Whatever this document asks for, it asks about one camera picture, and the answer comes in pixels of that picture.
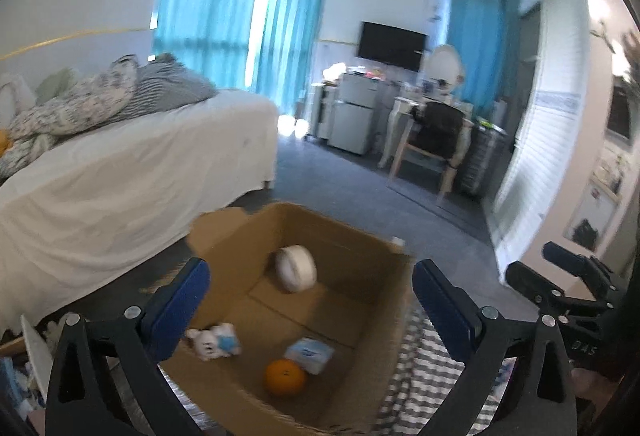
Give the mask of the person's right hand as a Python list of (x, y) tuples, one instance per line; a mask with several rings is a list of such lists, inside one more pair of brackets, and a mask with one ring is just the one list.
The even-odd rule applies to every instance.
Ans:
[(612, 382), (593, 370), (572, 370), (574, 394), (584, 408), (578, 413), (578, 435), (619, 435), (620, 404), (623, 391), (620, 383)]

